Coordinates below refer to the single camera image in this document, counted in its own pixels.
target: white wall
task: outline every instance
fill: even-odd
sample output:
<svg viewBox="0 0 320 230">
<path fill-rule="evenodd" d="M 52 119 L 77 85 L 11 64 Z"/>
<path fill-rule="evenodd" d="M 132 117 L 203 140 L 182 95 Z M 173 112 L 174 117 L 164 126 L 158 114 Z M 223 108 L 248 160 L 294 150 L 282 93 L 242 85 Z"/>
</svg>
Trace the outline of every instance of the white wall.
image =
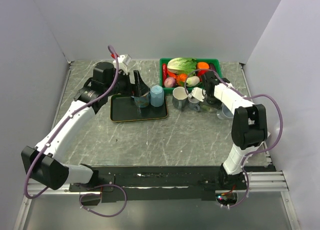
<svg viewBox="0 0 320 230">
<path fill-rule="evenodd" d="M 280 0 L 35 0 L 68 60 L 214 57 L 245 63 Z"/>
<path fill-rule="evenodd" d="M 0 225 L 23 198 L 21 151 L 50 130 L 68 63 L 33 0 L 0 0 Z"/>
<path fill-rule="evenodd" d="M 302 229 L 319 229 L 320 0 L 282 0 L 245 75 L 253 94 L 274 96 L 282 109 L 284 132 L 272 160 L 285 173 Z M 274 109 L 261 102 L 268 113 Z M 268 117 L 275 136 L 276 112 Z"/>
</svg>

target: wall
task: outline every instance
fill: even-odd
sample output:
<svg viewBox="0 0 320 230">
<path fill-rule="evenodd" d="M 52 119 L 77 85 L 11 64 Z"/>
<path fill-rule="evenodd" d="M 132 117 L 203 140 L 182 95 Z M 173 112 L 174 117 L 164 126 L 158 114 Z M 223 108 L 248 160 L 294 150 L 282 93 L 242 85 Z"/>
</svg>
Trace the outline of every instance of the wall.
<svg viewBox="0 0 320 230">
<path fill-rule="evenodd" d="M 284 118 L 282 140 L 271 152 L 283 170 L 302 229 L 319 229 L 320 198 L 319 0 L 282 0 L 245 66 L 253 94 L 268 93 Z M 275 136 L 272 104 L 268 123 Z"/>
<path fill-rule="evenodd" d="M 69 61 L 214 57 L 245 63 L 280 0 L 35 0 Z"/>
<path fill-rule="evenodd" d="M 0 214 L 12 229 L 23 198 L 21 151 L 50 130 L 68 63 L 33 0 L 0 0 Z"/>
</svg>

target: green basket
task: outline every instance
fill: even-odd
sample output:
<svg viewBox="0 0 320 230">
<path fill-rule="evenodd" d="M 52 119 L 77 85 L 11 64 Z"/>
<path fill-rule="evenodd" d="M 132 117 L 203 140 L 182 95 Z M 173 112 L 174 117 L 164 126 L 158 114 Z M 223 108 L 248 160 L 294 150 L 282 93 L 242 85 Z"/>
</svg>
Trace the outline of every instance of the green basket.
<svg viewBox="0 0 320 230">
<path fill-rule="evenodd" d="M 168 65 L 168 62 L 172 60 L 171 58 L 162 58 L 160 59 L 160 83 L 159 85 L 162 86 L 163 90 L 164 90 L 164 93 L 165 94 L 172 94 L 174 88 L 165 88 L 163 85 L 162 85 L 162 82 L 163 82 L 163 78 L 162 78 L 162 64 L 167 64 Z M 217 59 L 196 59 L 196 62 L 205 62 L 205 63 L 212 63 L 214 64 L 215 66 L 215 69 L 218 73 L 218 75 L 222 78 L 222 74 L 221 74 L 221 69 L 220 69 L 220 65 L 219 65 L 219 61 Z M 199 87 L 199 88 L 203 88 L 203 85 L 202 83 L 200 83 L 200 85 L 196 86 L 196 87 Z M 189 87 L 187 88 L 189 92 L 192 91 L 194 87 Z"/>
</svg>

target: gray marble surface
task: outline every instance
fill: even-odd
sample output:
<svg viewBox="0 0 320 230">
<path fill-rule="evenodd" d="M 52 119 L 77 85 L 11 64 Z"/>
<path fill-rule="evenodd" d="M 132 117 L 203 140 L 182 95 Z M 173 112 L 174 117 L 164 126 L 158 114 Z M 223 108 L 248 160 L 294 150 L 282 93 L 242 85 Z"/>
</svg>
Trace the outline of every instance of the gray marble surface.
<svg viewBox="0 0 320 230">
<path fill-rule="evenodd" d="M 98 61 L 75 61 L 58 111 L 56 123 L 64 115 L 76 92 L 91 77 Z M 241 66 L 220 63 L 224 77 L 236 89 L 248 94 Z M 129 69 L 140 70 L 150 87 L 159 83 L 159 61 L 132 61 Z M 219 166 L 232 147 L 232 121 L 220 120 L 213 112 L 181 112 L 166 97 L 169 115 L 163 120 L 113 123 L 110 102 L 82 128 L 66 152 L 64 163 L 89 165 L 210 165 Z M 248 165 L 266 166 L 265 154 L 249 159 Z"/>
</svg>

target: lettuce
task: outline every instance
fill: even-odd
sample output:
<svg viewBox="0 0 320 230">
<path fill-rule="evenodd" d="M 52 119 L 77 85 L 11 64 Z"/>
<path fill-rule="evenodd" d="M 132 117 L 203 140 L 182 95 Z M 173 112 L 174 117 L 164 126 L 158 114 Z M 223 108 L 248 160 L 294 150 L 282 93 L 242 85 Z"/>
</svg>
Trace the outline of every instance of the lettuce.
<svg viewBox="0 0 320 230">
<path fill-rule="evenodd" d="M 196 70 L 197 62 L 195 58 L 175 58 L 169 61 L 167 68 L 176 70 L 179 74 L 189 74 Z"/>
</svg>

